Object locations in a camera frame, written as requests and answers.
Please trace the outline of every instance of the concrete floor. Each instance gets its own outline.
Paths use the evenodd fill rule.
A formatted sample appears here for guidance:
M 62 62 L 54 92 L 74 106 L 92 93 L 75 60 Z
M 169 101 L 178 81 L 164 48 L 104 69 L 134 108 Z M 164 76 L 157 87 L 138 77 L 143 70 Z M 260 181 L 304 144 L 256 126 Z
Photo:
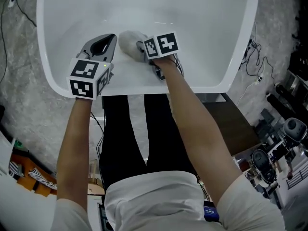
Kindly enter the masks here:
M 297 0 L 259 0 L 256 26 L 252 39 L 262 45 L 261 57 L 267 56 L 274 66 L 275 82 L 283 80 L 289 65 L 296 33 L 295 15 Z M 19 0 L 20 6 L 30 18 L 36 20 L 36 0 Z M 0 104 L 6 108 L 2 120 L 8 131 L 20 140 L 42 163 L 51 170 L 56 169 L 56 161 L 63 139 L 66 123 L 74 100 L 59 96 L 48 85 L 44 76 L 37 42 L 36 28 L 15 6 L 6 10 L 3 16 L 3 31 L 8 49 L 8 68 L 0 86 Z M 0 45 L 0 75 L 4 71 L 4 51 Z M 248 70 L 256 73 L 256 56 L 251 57 Z M 252 85 L 241 99 L 238 107 L 250 124 L 255 124 L 263 108 L 272 110 L 266 102 L 265 93 L 271 90 L 273 82 L 271 68 L 266 65 L 263 80 Z M 247 86 L 256 78 L 246 74 L 242 67 L 228 92 L 237 104 Z M 148 140 L 142 96 L 130 96 L 130 113 L 135 136 L 144 158 L 148 155 Z M 96 116 L 102 116 L 101 104 L 93 104 Z M 100 138 L 99 127 L 90 127 L 90 158 L 96 158 L 95 146 Z

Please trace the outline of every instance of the pant leg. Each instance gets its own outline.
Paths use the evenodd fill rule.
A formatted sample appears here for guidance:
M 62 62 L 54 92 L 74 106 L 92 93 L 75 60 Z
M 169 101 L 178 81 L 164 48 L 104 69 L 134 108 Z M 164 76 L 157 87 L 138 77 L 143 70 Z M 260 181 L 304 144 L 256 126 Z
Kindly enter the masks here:
M 186 171 L 197 175 L 186 153 L 166 94 L 144 96 L 149 138 L 149 172 Z
M 106 125 L 100 155 L 105 190 L 120 180 L 146 173 L 129 117 L 127 96 L 103 97 Z
M 285 120 L 289 118 L 297 118 L 296 114 L 289 108 L 285 107 L 274 95 L 268 97 L 268 102 Z
M 288 103 L 291 105 L 292 109 L 296 113 L 299 120 L 308 123 L 308 110 L 291 94 L 289 93 L 282 85 L 276 87 L 278 94 L 283 96 Z

